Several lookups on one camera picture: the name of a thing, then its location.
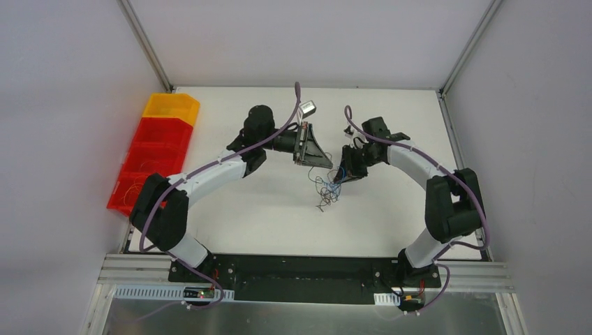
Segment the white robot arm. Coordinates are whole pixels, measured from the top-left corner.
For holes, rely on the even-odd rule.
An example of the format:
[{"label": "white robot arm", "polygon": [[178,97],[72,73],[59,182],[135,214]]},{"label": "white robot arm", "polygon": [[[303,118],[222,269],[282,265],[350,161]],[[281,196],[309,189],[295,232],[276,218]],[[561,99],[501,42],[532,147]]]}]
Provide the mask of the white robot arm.
[{"label": "white robot arm", "polygon": [[[434,260],[446,252],[450,243],[481,228],[479,213],[460,185],[434,166],[433,161],[409,149],[416,148],[416,145],[407,135],[391,134],[382,117],[370,119],[362,127],[364,133],[371,137],[383,138],[401,146],[372,140],[365,142],[366,138],[361,133],[348,127],[345,132],[352,142],[342,148],[339,173],[334,182],[364,178],[368,175],[368,167],[387,163],[405,172],[426,191],[426,228],[397,257],[399,264],[403,265],[398,267],[398,279],[402,282],[413,281],[413,277],[421,277],[430,271]],[[479,183],[474,171],[457,170],[454,176],[470,188],[482,208]],[[458,196],[458,200],[453,202],[451,195]]]},{"label": "white robot arm", "polygon": [[[149,176],[132,209],[130,222],[140,231],[149,222],[146,238],[153,245],[191,267],[199,266],[211,253],[186,232],[187,211],[199,199],[220,186],[245,178],[257,170],[266,159],[264,149],[292,153],[293,160],[298,165],[329,169],[333,167],[331,160],[316,142],[312,124],[302,121],[315,110],[312,101],[301,104],[297,123],[293,123],[261,147],[238,155],[244,148],[279,132],[275,129],[273,113],[269,107],[258,105],[251,108],[243,129],[219,156],[233,156],[232,158],[219,159],[219,164],[189,174],[179,173],[164,177],[156,173]],[[154,215],[151,215],[155,204],[166,190],[170,190],[164,198],[166,204],[158,207]]]}]

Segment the white table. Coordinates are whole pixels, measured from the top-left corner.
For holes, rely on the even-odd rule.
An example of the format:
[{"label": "white table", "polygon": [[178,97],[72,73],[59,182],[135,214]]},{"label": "white table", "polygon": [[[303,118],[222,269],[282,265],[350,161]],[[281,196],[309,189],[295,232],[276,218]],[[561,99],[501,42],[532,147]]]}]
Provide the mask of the white table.
[{"label": "white table", "polygon": [[[237,136],[247,112],[266,104],[276,127],[293,110],[289,88],[180,87],[201,102],[185,159],[192,171],[215,159]],[[316,113],[307,119],[321,148],[339,166],[348,143],[343,107],[353,109],[361,124],[381,116],[392,133],[404,132],[441,164],[454,158],[436,94],[433,91],[302,88],[302,101],[313,100]],[[309,169],[294,165],[292,154],[267,151],[267,161],[252,175],[227,184],[190,208],[188,231],[214,253],[394,257],[425,228],[425,192],[394,167],[379,164],[369,176],[343,185],[339,201],[321,212],[320,197]],[[326,176],[315,168],[311,176]],[[134,232],[131,251],[138,250]],[[476,244],[474,235],[464,239]],[[478,251],[455,247],[444,258],[480,259]]]}]

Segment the wire bundle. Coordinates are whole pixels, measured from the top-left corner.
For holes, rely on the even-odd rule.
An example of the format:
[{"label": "wire bundle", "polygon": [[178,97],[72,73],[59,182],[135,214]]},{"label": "wire bundle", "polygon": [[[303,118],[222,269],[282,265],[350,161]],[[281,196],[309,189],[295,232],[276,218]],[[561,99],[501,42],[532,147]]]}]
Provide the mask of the wire bundle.
[{"label": "wire bundle", "polygon": [[[329,156],[329,159],[332,159],[331,154],[329,154],[328,152],[325,152],[325,154]],[[330,206],[333,202],[337,202],[337,200],[339,200],[339,196],[341,194],[341,183],[346,178],[346,173],[342,167],[339,167],[339,169],[343,171],[343,177],[340,181],[334,183],[331,181],[333,180],[333,178],[331,178],[331,174],[336,174],[339,170],[330,170],[327,173],[328,181],[325,181],[321,176],[316,176],[315,179],[311,178],[311,172],[314,168],[315,167],[311,167],[311,169],[309,170],[308,177],[309,180],[315,184],[316,192],[320,195],[320,202],[315,207],[319,208],[320,211],[324,212],[324,206]]]}]

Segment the stacked bins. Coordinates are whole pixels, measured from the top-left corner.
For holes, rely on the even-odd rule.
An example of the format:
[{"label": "stacked bins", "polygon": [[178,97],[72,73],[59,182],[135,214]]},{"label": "stacked bins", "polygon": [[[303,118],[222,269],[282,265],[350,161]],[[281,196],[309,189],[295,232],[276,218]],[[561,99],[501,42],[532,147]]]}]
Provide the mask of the stacked bins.
[{"label": "stacked bins", "polygon": [[187,94],[150,96],[107,208],[129,216],[149,175],[181,172],[199,108]]}]

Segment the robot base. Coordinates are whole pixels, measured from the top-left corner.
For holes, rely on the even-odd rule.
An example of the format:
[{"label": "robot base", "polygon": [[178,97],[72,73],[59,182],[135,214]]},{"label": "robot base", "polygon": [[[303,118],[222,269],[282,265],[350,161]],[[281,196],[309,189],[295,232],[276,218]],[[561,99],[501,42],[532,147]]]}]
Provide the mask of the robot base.
[{"label": "robot base", "polygon": [[[235,300],[252,302],[374,304],[374,294],[399,287],[417,291],[421,279],[426,288],[441,286],[437,267],[397,279],[404,267],[393,258],[210,254],[198,269],[217,274],[222,287],[235,292]],[[177,262],[171,263],[168,280],[209,285]]]}]

